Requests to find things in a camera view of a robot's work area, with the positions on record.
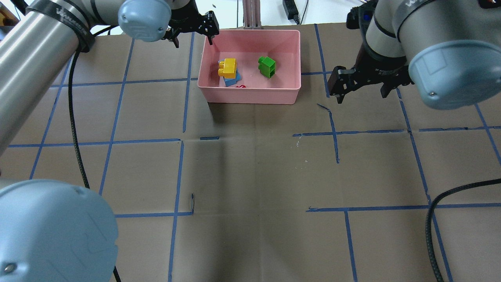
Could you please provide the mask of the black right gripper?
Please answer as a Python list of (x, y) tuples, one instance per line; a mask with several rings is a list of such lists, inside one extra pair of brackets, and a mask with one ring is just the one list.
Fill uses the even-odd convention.
[(382, 3), (379, 9), (377, 0), (367, 0), (353, 7), (346, 16), (346, 27), (360, 30), (362, 45), (353, 68), (336, 66), (328, 80), (329, 95), (335, 97), (338, 104), (342, 104), (348, 93), (358, 89), (354, 79), (356, 73), (356, 78), (368, 84), (383, 82), (382, 98), (387, 98), (400, 85), (413, 83), (406, 55), (392, 27), (389, 1)]

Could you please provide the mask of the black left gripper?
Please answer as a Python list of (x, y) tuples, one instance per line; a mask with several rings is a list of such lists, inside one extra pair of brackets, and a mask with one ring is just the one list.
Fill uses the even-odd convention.
[(206, 36), (210, 46), (213, 39), (220, 34), (220, 25), (214, 11), (201, 14), (195, 0), (168, 0), (171, 9), (171, 18), (166, 31), (166, 39), (179, 48), (178, 35), (181, 33), (196, 32)]

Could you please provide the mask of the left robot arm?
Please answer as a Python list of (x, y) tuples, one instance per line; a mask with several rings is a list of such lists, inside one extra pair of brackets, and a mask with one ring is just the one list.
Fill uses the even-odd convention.
[[(34, 147), (29, 179), (1, 178), (2, 282), (107, 282), (121, 280), (116, 268), (118, 226), (85, 170), (74, 104), (79, 57), (97, 38), (120, 28), (130, 41), (168, 40), (179, 47), (182, 33), (209, 43), (220, 33), (215, 12), (201, 13), (195, 0), (13, 0), (24, 15), (1, 31), (1, 153), (14, 143), (26, 121), (49, 93), (54, 102)], [(78, 184), (36, 179), (49, 131), (67, 103), (70, 145), (80, 173)]]

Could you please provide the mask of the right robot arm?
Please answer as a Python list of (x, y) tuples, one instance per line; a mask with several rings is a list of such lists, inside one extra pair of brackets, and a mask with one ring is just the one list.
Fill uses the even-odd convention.
[(329, 95), (340, 104), (367, 85), (381, 96), (413, 84), (436, 110), (467, 107), (500, 94), (499, 0), (368, 0), (347, 14), (362, 44), (350, 69), (336, 66)]

